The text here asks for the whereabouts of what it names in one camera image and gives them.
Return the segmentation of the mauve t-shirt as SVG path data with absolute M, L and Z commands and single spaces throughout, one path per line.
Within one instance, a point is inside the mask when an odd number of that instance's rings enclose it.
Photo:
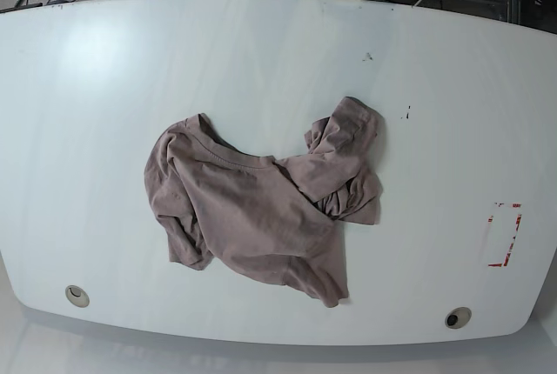
M 171 125 L 144 168 L 169 259 L 203 270 L 213 259 L 264 284 L 333 308 L 349 296 L 342 223 L 373 225 L 380 183 L 368 154 L 379 114 L 353 97 L 305 134 L 305 154 L 245 154 L 203 114 Z

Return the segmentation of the red tape rectangle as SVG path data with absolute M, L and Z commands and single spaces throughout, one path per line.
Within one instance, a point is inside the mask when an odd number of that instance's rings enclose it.
M 495 203 L 487 221 L 482 260 L 488 268 L 508 266 L 522 218 L 521 204 Z

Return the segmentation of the left table grommet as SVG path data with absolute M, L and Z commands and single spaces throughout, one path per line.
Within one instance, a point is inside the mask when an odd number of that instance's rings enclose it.
M 65 296 L 71 304 L 78 308 L 86 308 L 90 304 L 88 294 L 76 285 L 69 285 L 65 288 Z

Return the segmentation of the table grommet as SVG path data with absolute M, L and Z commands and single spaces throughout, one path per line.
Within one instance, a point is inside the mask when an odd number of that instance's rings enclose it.
M 458 330 L 466 326 L 472 317 L 467 307 L 459 307 L 450 311 L 445 318 L 445 326 L 451 330 Z
M 78 308 L 86 308 L 90 304 L 88 294 L 76 285 L 69 285 L 65 288 L 65 296 L 71 304 Z

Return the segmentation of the right table grommet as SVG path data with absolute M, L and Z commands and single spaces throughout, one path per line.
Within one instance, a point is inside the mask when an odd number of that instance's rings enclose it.
M 445 326 L 451 330 L 458 330 L 466 326 L 472 317 L 467 307 L 459 307 L 450 311 L 445 318 Z

